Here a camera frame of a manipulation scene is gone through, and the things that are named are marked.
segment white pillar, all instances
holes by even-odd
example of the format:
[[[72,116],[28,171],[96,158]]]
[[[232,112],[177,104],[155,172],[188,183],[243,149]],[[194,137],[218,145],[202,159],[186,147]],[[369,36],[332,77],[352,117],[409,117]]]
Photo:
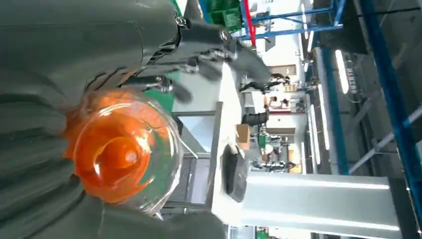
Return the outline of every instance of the white pillar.
[[[397,210],[388,178],[251,172],[242,223],[402,239]]]

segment person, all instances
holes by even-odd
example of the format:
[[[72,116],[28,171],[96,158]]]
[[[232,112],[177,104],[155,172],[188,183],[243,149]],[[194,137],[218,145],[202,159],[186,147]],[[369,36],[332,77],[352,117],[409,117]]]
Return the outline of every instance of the person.
[[[259,82],[251,81],[245,86],[243,86],[242,88],[240,88],[239,91],[243,92],[249,88],[254,88],[256,90],[261,91],[263,94],[265,94],[266,92],[270,91],[271,87],[274,87],[280,84],[283,84],[283,86],[289,85],[290,77],[288,76],[285,77],[280,73],[274,73],[274,74],[271,74],[271,81],[269,83],[259,83]]]
[[[257,114],[243,115],[242,123],[246,123],[249,126],[255,126],[266,123],[270,118],[270,105],[277,101],[277,97],[270,97],[270,102],[267,102],[267,98],[264,97],[264,109],[265,112]]]

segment orange liquid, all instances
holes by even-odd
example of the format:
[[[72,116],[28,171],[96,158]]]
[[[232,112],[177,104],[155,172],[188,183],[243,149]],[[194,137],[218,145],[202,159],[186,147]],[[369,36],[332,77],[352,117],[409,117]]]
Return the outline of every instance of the orange liquid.
[[[130,95],[125,96],[122,99],[121,95],[107,95],[93,108],[100,111],[130,103]],[[135,108],[117,108],[100,116],[98,112],[83,119],[73,116],[74,113],[69,114],[64,134],[69,140],[65,156],[75,162],[75,174],[88,194],[108,203],[120,203],[147,186],[148,182],[140,184],[140,181],[154,144],[151,130],[168,137],[167,124],[155,109],[137,103]]]

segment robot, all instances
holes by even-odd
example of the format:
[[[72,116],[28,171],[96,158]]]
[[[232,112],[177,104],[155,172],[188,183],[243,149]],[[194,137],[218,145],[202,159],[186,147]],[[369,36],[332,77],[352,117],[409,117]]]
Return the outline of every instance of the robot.
[[[264,63],[224,28],[175,12],[168,0],[1,3],[0,238],[224,237],[210,214],[163,222],[106,205],[84,192],[62,158],[64,113],[87,92],[139,84],[189,102],[195,99],[165,74],[215,81],[216,61],[270,80]],[[190,230],[200,225],[201,235]]]

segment clear plastic sphere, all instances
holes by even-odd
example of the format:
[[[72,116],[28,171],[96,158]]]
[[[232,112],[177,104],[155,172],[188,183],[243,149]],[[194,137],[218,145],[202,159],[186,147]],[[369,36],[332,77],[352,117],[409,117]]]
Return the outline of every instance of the clear plastic sphere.
[[[66,157],[90,195],[154,214],[179,183],[176,124],[136,86],[96,91],[67,114]]]

